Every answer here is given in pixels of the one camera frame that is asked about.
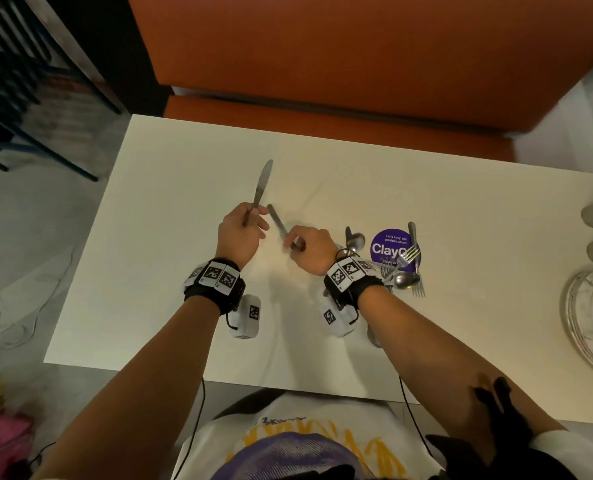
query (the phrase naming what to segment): black wrist strap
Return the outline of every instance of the black wrist strap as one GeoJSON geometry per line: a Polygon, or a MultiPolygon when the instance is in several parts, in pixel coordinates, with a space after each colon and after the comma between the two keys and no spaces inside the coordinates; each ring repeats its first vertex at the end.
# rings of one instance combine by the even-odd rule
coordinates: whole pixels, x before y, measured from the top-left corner
{"type": "Polygon", "coordinates": [[[383,286],[370,263],[358,255],[336,261],[325,275],[323,283],[338,304],[352,305],[356,309],[363,291],[370,286],[383,286]]]}
{"type": "Polygon", "coordinates": [[[236,263],[224,258],[214,258],[197,266],[185,281],[185,299],[204,296],[219,307],[221,315],[235,311],[243,293],[245,282],[236,263]]]}

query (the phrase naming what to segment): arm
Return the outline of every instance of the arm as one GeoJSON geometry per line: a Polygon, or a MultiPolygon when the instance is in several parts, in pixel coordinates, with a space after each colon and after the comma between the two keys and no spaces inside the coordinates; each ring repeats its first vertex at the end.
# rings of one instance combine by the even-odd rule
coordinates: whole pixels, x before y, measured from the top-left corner
{"type": "MultiPolygon", "coordinates": [[[[251,208],[240,204],[219,226],[216,256],[240,269],[269,228],[259,210],[243,226],[251,208]]],[[[202,296],[183,303],[66,428],[33,480],[158,478],[194,402],[219,314],[202,296]]]]}
{"type": "MultiPolygon", "coordinates": [[[[326,230],[297,226],[285,238],[305,240],[305,251],[292,252],[302,269],[324,276],[335,261],[336,245],[326,230]]],[[[473,387],[491,389],[504,374],[471,348],[425,318],[382,286],[367,288],[358,306],[405,384],[446,432],[469,441],[482,455],[494,455],[487,410],[473,387]]],[[[508,379],[512,402],[535,435],[564,429],[508,379]]]]}

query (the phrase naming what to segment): forearm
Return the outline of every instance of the forearm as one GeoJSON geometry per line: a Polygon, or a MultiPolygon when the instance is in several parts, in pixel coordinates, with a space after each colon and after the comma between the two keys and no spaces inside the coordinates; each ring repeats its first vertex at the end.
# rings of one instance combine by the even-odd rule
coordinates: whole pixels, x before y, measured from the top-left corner
{"type": "MultiPolygon", "coordinates": [[[[365,290],[359,307],[412,394],[450,436],[470,441],[485,458],[491,458],[487,412],[472,387],[491,389],[493,380],[504,374],[384,287],[365,290]]],[[[507,379],[513,404],[535,434],[564,429],[507,379]]]]}
{"type": "Polygon", "coordinates": [[[33,479],[155,479],[194,402],[218,307],[189,298],[65,430],[33,479]]]}

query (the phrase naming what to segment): chair backrest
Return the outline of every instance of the chair backrest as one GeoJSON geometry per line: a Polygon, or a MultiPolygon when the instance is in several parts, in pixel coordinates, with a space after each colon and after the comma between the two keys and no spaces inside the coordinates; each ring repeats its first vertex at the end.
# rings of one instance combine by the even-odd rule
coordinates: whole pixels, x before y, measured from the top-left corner
{"type": "Polygon", "coordinates": [[[130,0],[161,84],[530,130],[593,67],[593,0],[130,0]]]}

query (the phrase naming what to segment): hand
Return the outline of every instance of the hand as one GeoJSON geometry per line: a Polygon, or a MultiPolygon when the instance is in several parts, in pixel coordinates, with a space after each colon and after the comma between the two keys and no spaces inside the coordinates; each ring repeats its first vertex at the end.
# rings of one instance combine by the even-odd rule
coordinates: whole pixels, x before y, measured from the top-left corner
{"type": "Polygon", "coordinates": [[[214,257],[234,261],[243,270],[259,249],[259,240],[265,239],[263,231],[269,229],[269,224],[260,215],[267,213],[268,209],[261,205],[258,209],[253,209],[249,202],[238,204],[218,227],[214,257]]]}
{"type": "Polygon", "coordinates": [[[289,248],[295,239],[305,242],[305,250],[292,250],[290,257],[297,265],[308,273],[325,276],[329,268],[336,262],[337,245],[330,233],[325,229],[294,226],[285,236],[284,248],[289,248]]]}

